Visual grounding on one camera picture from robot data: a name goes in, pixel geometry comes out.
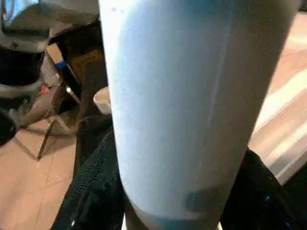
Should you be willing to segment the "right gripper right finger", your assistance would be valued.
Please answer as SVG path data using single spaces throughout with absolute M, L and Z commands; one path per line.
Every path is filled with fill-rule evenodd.
M 220 223 L 224 230 L 305 230 L 307 211 L 247 149 Z

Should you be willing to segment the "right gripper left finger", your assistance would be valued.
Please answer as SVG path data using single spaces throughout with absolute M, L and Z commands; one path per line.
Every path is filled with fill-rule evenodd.
M 114 132 L 108 132 L 77 171 L 53 230 L 119 230 L 124 216 Z

